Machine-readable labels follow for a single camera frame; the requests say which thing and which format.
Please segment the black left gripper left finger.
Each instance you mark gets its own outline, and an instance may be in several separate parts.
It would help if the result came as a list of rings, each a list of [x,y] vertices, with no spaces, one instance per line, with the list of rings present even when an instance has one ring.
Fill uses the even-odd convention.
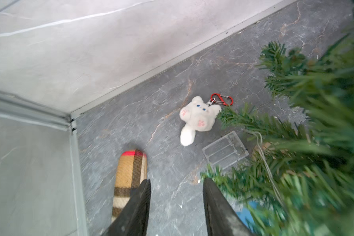
[[[104,231],[104,236],[145,236],[151,200],[151,181],[143,180],[119,217]]]

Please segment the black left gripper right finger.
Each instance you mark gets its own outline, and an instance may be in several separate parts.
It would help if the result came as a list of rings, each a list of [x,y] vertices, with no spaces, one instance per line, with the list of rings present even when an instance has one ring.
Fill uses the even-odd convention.
[[[208,236],[252,236],[215,182],[203,181],[203,200]]]

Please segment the small green christmas tree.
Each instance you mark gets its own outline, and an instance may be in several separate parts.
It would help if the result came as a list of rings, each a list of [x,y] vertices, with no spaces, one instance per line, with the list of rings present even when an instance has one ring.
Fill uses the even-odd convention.
[[[247,164],[208,167],[220,191],[250,209],[256,236],[354,236],[354,27],[310,60],[272,41],[261,51],[265,86],[301,108],[308,124],[261,116],[245,104],[226,108],[224,127],[256,141]]]

